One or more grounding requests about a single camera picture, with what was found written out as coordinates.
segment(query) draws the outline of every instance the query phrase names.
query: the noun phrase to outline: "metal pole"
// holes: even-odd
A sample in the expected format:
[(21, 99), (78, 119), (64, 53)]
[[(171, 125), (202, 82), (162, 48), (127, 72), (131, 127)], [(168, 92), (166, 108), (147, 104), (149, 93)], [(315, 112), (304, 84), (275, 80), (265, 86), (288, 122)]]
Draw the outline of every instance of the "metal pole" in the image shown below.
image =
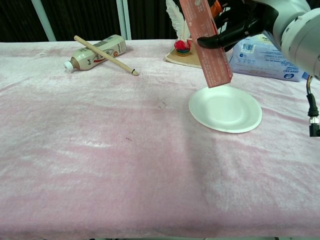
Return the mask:
[(127, 28), (126, 28), (126, 19), (125, 19), (123, 0), (116, 0), (116, 8), (118, 10), (121, 36), (125, 40), (127, 40)]
[(128, 8), (128, 0), (123, 0), (124, 19), (126, 27), (126, 36), (128, 40), (131, 40), (131, 28), (130, 28), (130, 15)]
[(44, 6), (42, 5), (41, 0), (31, 0), (31, 1), (32, 1), (32, 4), (33, 4), (34, 9), (36, 11), (36, 14), (38, 14), (38, 17), (40, 19), (40, 22), (42, 24), (42, 27), (45, 31), (45, 34), (46, 34), (48, 40), (50, 42), (57, 41), (55, 34), (54, 34), (54, 31), (52, 30), (50, 22), (48, 20)]

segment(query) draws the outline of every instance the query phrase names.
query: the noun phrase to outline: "white bottle cap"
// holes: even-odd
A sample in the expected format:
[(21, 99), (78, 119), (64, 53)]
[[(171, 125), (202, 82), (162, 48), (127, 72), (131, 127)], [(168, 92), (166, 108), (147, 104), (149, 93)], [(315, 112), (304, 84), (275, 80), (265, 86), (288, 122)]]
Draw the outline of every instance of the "white bottle cap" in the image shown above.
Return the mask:
[(64, 68), (68, 73), (72, 73), (74, 71), (74, 66), (70, 61), (64, 62)]

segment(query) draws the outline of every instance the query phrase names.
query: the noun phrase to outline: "pink tablecloth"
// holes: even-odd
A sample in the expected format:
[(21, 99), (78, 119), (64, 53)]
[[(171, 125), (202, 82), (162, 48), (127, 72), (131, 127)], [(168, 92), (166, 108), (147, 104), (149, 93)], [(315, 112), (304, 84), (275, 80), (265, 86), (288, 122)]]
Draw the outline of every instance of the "pink tablecloth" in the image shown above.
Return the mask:
[(135, 77), (64, 72), (76, 42), (0, 43), (1, 240), (320, 236), (305, 83), (235, 74), (263, 122), (217, 132), (191, 116), (206, 81), (164, 62), (172, 44), (128, 41)]

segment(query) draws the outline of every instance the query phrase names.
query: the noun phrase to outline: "feather quill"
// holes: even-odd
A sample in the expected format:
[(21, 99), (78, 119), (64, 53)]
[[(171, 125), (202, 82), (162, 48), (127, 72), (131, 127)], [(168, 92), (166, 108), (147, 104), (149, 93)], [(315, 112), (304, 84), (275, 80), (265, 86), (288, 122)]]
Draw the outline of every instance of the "feather quill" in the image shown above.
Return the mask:
[(190, 38), (190, 31), (183, 14), (173, 0), (165, 0), (165, 4), (178, 39), (186, 42)]

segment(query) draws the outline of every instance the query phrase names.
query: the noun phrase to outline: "blue and white package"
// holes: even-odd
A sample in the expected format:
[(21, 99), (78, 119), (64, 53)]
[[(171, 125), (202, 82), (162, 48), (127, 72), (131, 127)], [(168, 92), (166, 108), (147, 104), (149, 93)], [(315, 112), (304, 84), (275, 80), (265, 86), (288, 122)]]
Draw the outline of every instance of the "blue and white package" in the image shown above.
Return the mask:
[(238, 42), (229, 60), (234, 73), (300, 82), (308, 76), (289, 62), (263, 34)]

